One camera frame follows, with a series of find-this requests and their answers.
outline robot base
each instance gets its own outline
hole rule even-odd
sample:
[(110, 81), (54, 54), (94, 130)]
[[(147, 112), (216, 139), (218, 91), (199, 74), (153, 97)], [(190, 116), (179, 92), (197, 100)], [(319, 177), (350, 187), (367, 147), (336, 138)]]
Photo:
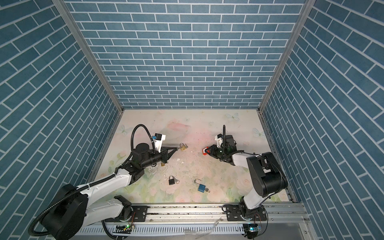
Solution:
[(266, 221), (266, 212), (264, 207), (255, 209), (247, 209), (244, 199), (240, 199), (239, 205), (226, 204), (224, 205), (227, 212), (228, 221)]

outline black cable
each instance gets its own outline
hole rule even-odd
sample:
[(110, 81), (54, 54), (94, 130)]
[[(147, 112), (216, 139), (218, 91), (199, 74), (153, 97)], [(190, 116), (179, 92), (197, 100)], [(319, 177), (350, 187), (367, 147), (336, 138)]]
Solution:
[(264, 211), (266, 213), (266, 226), (265, 226), (264, 231), (260, 235), (257, 235), (257, 236), (263, 235), (265, 233), (266, 229), (268, 228), (268, 212), (266, 211), (265, 207), (264, 207)]
[(225, 206), (233, 206), (232, 204), (224, 204), (221, 206), (221, 210), (223, 210), (223, 212), (227, 213), (227, 212), (230, 212), (228, 209), (226, 211), (224, 211), (224, 207)]
[(147, 132), (148, 136), (149, 136), (149, 139), (151, 140), (151, 144), (152, 144), (152, 149), (153, 149), (153, 154), (155, 154), (155, 143), (153, 141), (153, 138), (151, 136), (151, 134), (149, 133), (148, 129), (146, 126), (144, 126), (143, 124), (139, 124), (137, 125), (133, 130), (132, 130), (132, 135), (131, 135), (131, 153), (129, 154), (128, 158), (121, 164), (122, 166), (127, 164), (127, 162), (130, 160), (130, 158), (132, 157), (132, 151), (133, 151), (133, 138), (134, 138), (134, 135), (135, 135), (135, 132), (136, 130), (139, 128), (139, 127), (143, 127), (145, 129), (145, 131)]
[(225, 125), (223, 125), (223, 153), (225, 151), (225, 148), (227, 147), (227, 138), (225, 137)]
[(225, 156), (225, 158), (223, 158), (223, 160), (229, 158), (230, 156), (232, 156), (233, 154), (236, 154), (236, 153), (243, 153), (244, 150), (237, 150), (237, 151), (234, 151), (234, 152), (231, 152), (230, 154), (228, 154), (227, 156)]
[(108, 231), (108, 228), (107, 226), (105, 225), (105, 221), (102, 220), (101, 221), (101, 224), (103, 225), (103, 229), (105, 231), (105, 233), (107, 234), (108, 237), (110, 237), (111, 239), (115, 239), (115, 240), (123, 240), (123, 239), (126, 239), (127, 237), (124, 237), (124, 236), (114, 236), (112, 235), (109, 231)]
[(79, 192), (85, 190), (85, 189), (88, 189), (90, 187), (93, 187), (95, 185), (98, 185), (100, 183), (103, 183), (105, 181), (108, 181), (110, 179), (112, 179), (113, 177), (115, 177), (116, 174), (111, 174), (110, 176), (107, 176), (106, 178), (103, 178), (103, 179), (100, 179), (98, 181), (95, 181), (93, 183), (90, 183), (89, 185), (86, 185), (84, 187), (81, 187), (79, 189), (76, 189), (74, 190), (73, 192), (65, 195), (63, 198), (61, 198), (60, 200), (58, 200), (57, 202), (51, 204), (48, 208), (46, 208), (44, 211), (42, 211), (32, 222), (31, 224), (29, 225), (28, 227), (28, 234), (33, 236), (33, 237), (40, 237), (40, 236), (46, 236), (46, 235), (49, 235), (50, 233), (48, 231), (45, 231), (45, 232), (36, 232), (35, 231), (35, 226), (36, 224), (43, 218), (45, 217), (49, 212), (50, 210), (52, 210), (53, 208), (57, 207), (59, 204), (61, 204), (62, 202), (64, 202), (65, 200), (73, 197), (74, 195), (78, 194)]
[[(272, 166), (274, 166), (277, 169), (277, 171), (279, 171), (279, 169), (272, 162), (270, 162), (270, 163), (272, 164)], [(279, 171), (279, 173), (280, 173), (280, 187), (279, 187), (279, 189), (281, 189), (281, 185), (284, 182), (284, 178), (283, 178), (283, 174), (281, 173), (281, 171)]]

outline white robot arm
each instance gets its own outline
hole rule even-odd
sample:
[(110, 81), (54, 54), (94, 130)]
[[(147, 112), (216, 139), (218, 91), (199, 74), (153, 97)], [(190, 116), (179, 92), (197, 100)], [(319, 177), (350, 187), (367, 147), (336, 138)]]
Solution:
[[(133, 137), (137, 128), (143, 127), (151, 139), (152, 149), (146, 143), (133, 147)], [(148, 129), (137, 125), (132, 131), (131, 154), (124, 163), (115, 169), (115, 172), (94, 182), (73, 186), (67, 184), (60, 188), (50, 203), (50, 206), (35, 218), (29, 226), (31, 236), (53, 235), (56, 240), (68, 240), (81, 227), (95, 222), (118, 217), (127, 221), (132, 217), (131, 202), (122, 196), (97, 203), (95, 202), (107, 194), (136, 182), (143, 174), (144, 169), (157, 162), (167, 163), (169, 158), (179, 147), (163, 147), (162, 142), (166, 136), (156, 133), (151, 136)], [(36, 232), (35, 226), (40, 223), (47, 229), (46, 232)]]
[(225, 135), (225, 125), (223, 134), (215, 136), (215, 140), (216, 144), (205, 148), (204, 153), (222, 162), (249, 169), (253, 188), (240, 199), (239, 208), (243, 218), (252, 218), (267, 198), (288, 186), (288, 181), (272, 153), (238, 151), (232, 135)]

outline blue brick wall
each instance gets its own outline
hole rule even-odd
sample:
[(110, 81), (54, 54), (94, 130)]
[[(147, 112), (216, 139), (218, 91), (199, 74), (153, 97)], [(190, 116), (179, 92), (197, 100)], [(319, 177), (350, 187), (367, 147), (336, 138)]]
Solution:
[(264, 116), (320, 239), (384, 239), (384, 2), (317, 0)]
[(51, 0), (0, 0), (0, 239), (85, 182), (116, 116)]
[(66, 1), (126, 108), (257, 108), (304, 0)]

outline padlock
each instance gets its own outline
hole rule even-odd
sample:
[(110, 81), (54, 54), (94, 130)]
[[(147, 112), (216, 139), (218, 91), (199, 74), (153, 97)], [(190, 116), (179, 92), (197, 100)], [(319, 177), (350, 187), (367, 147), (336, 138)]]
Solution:
[(173, 176), (169, 176), (169, 185), (174, 185), (174, 184), (175, 184), (175, 178)]
[(199, 186), (199, 188), (197, 189), (199, 192), (204, 192), (204, 191), (205, 192), (210, 192), (210, 190), (208, 188), (206, 188), (205, 185), (199, 184), (196, 181), (200, 181), (201, 182), (201, 180), (200, 179), (195, 179), (195, 184)]
[(184, 151), (188, 148), (188, 146), (184, 143), (180, 143), (180, 147), (178, 149), (181, 149), (181, 151)]

